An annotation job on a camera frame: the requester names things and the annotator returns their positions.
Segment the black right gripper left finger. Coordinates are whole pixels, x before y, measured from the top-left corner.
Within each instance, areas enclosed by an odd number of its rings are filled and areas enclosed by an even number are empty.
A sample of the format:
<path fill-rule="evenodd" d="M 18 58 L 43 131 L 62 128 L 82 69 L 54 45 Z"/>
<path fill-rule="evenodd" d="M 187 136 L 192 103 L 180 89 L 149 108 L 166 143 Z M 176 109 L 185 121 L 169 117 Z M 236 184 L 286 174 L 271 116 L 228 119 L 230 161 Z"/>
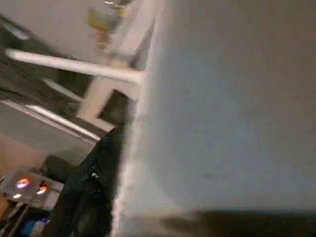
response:
<path fill-rule="evenodd" d="M 112 228 L 124 127 L 103 136 L 71 173 L 48 219 L 50 237 L 107 237 Z"/>

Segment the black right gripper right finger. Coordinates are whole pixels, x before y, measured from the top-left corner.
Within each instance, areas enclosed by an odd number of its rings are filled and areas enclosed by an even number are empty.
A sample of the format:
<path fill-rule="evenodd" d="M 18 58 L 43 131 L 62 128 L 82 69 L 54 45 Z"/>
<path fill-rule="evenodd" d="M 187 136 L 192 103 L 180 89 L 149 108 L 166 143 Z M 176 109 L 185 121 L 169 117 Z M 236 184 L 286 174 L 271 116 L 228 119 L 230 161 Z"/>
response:
<path fill-rule="evenodd" d="M 316 212 L 306 210 L 199 211 L 161 218 L 185 237 L 314 237 Z"/>

